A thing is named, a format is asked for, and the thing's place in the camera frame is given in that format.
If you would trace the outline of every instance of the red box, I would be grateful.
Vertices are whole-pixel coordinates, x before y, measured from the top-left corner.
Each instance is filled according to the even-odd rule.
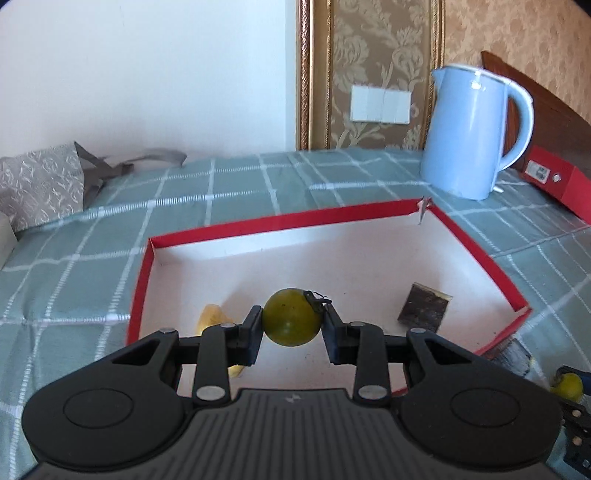
[[[573,164],[534,146],[521,177],[591,223],[591,180]]]
[[[452,296],[438,334],[482,354],[511,336],[531,307],[511,279],[436,205],[409,199],[242,220],[151,238],[139,273],[128,342],[168,326],[195,334],[208,303],[240,322],[254,304],[290,286],[322,292],[344,322],[397,321],[413,282]],[[391,386],[406,386],[390,365]],[[191,367],[178,392],[190,395]],[[355,368],[332,365],[322,335],[298,348],[263,338],[240,388],[347,388]]]

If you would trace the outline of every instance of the bed sheet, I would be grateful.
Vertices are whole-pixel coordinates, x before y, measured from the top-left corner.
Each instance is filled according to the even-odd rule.
[[[211,158],[114,179],[90,209],[26,231],[0,271],[0,478],[34,464],[20,426],[33,392],[124,345],[147,239],[203,225],[431,196],[534,308],[517,333],[532,379],[591,370],[589,226],[511,170],[475,202],[431,188],[419,165],[418,152],[360,148]]]

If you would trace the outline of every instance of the yellow-green fruit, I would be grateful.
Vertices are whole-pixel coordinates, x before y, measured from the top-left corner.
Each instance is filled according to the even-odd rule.
[[[583,397],[583,381],[571,372],[560,375],[550,391],[559,397],[578,402]]]
[[[262,310],[267,336],[283,346],[308,343],[320,330],[322,317],[304,297],[304,290],[284,288],[275,292]]]

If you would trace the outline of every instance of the floral wallpaper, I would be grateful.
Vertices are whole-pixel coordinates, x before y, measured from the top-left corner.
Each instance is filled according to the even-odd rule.
[[[428,88],[430,0],[336,0],[331,148],[418,148]],[[351,122],[351,85],[407,90],[409,125]]]
[[[573,0],[446,0],[445,63],[489,50],[591,123],[591,17]]]

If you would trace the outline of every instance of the white wall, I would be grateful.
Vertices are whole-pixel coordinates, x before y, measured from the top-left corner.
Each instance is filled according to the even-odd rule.
[[[295,0],[12,0],[0,11],[0,157],[293,150]]]

